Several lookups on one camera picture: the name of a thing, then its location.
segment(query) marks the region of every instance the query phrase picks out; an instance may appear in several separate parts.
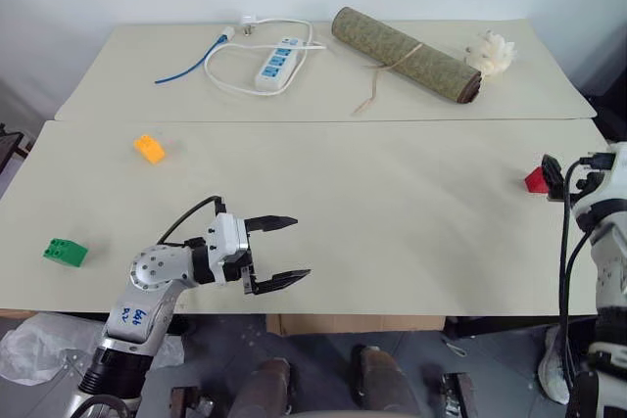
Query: rolled mat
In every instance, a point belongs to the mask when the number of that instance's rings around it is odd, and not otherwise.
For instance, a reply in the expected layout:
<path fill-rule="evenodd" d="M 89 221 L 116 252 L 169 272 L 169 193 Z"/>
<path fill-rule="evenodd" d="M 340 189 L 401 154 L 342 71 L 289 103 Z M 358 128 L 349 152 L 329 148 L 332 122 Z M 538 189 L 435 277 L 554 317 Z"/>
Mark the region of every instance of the rolled mat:
<path fill-rule="evenodd" d="M 331 32 L 386 66 L 400 61 L 393 70 L 455 102 L 469 103 L 479 93 L 479 70 L 426 44 L 401 61 L 421 41 L 350 7 L 335 16 Z"/>

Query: green toy brick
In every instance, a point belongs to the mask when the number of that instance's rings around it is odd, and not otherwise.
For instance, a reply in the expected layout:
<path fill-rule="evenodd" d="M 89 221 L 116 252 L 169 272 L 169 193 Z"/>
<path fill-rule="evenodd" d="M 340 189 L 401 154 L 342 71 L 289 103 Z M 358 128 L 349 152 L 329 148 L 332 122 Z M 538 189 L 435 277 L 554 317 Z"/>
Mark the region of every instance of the green toy brick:
<path fill-rule="evenodd" d="M 71 240 L 52 239 L 43 255 L 59 263 L 79 267 L 87 252 L 88 250 L 85 247 Z"/>

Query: orange block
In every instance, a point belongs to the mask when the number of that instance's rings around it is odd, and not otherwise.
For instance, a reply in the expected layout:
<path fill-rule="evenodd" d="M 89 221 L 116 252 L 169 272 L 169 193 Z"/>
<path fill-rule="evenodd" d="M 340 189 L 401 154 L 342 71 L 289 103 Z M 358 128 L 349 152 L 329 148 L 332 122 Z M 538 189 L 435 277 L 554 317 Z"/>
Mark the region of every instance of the orange block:
<path fill-rule="evenodd" d="M 150 163 L 157 163 L 166 156 L 166 152 L 158 141 L 144 134 L 134 142 L 135 149 L 141 152 Z"/>

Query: red toy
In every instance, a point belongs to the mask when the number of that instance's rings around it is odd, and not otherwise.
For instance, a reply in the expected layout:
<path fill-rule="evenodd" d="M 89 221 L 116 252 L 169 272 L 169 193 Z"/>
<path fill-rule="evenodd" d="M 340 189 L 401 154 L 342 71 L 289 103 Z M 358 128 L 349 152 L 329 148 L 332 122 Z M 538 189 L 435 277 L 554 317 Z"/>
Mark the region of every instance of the red toy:
<path fill-rule="evenodd" d="M 542 167 L 538 166 L 525 178 L 525 184 L 529 193 L 549 193 L 549 187 L 545 182 L 545 177 L 542 174 Z"/>

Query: power strip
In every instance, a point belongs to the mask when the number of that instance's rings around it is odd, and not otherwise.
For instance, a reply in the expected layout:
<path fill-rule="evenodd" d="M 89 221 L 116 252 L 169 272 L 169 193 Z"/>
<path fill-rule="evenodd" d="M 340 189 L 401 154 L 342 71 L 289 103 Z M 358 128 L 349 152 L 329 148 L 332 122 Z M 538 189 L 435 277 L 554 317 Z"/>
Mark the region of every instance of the power strip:
<path fill-rule="evenodd" d="M 259 91 L 275 92 L 280 90 L 298 64 L 299 51 L 289 49 L 289 47 L 303 46 L 303 40 L 299 38 L 283 38 L 280 44 L 284 44 L 287 47 L 276 48 L 272 51 L 255 77 L 255 88 Z"/>

